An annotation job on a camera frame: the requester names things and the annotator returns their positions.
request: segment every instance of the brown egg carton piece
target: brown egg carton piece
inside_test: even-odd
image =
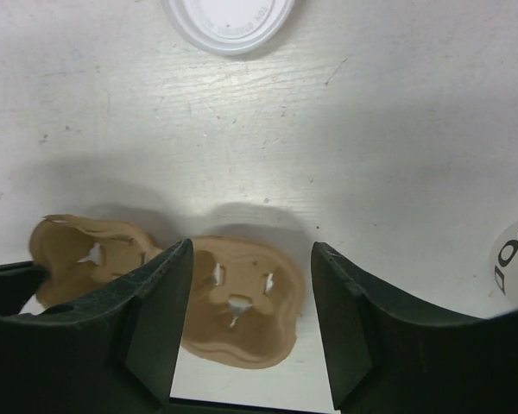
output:
[[[98,263],[85,260],[96,244]],[[152,260],[162,249],[130,223],[53,215],[33,230],[29,252],[33,262],[50,273],[35,293],[48,308],[95,291]]]
[[[296,341],[305,280],[294,261],[267,244],[201,236],[181,345],[199,357],[241,368],[272,367]]]

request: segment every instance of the white table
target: white table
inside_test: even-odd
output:
[[[305,268],[327,241],[436,304],[505,311],[483,264],[518,220],[518,0],[297,3],[222,59],[159,0],[0,0],[0,263],[73,213],[164,246],[262,238]],[[298,328],[268,370],[181,351],[172,395],[330,411],[311,293]]]

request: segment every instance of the white tabletop surface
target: white tabletop surface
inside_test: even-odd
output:
[[[313,241],[421,298],[507,309],[484,267],[518,220],[518,0],[297,0],[250,56],[185,43],[159,0],[0,0],[0,263],[40,217],[167,246]],[[309,292],[279,366],[180,352],[172,395],[332,409]]]

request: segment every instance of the white plastic lid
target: white plastic lid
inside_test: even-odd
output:
[[[210,53],[247,53],[286,21],[294,0],[162,0],[175,28]]]

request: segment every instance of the white circle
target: white circle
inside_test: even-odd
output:
[[[294,0],[162,0],[174,27],[192,43],[220,55],[247,53],[286,21]]]

